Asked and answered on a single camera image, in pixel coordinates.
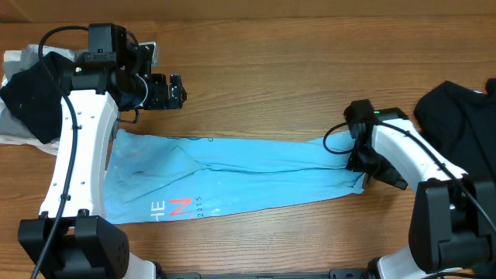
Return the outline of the light blue printed t-shirt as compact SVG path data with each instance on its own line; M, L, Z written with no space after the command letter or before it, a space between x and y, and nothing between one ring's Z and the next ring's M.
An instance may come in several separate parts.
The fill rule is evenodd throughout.
M359 194L365 175L346 169L352 145L348 132L299 143L121 129L105 176L106 218L113 224L202 219Z

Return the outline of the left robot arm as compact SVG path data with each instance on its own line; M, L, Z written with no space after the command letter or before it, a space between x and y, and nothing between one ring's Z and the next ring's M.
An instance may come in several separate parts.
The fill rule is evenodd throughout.
M113 23L87 31L88 50L54 82L62 112L55 168L39 215L19 223L18 240L33 276L162 278L161 266L132 254L127 235L105 219L105 164L120 112L180 109L187 93L179 75L151 71L154 43Z

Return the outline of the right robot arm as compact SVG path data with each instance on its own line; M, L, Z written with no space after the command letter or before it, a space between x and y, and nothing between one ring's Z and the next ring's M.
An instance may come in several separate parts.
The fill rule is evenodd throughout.
M363 277L437 278L495 262L494 181L449 162L399 108L353 101L344 119L355 141L348 169L415 192L408 245L372 260Z

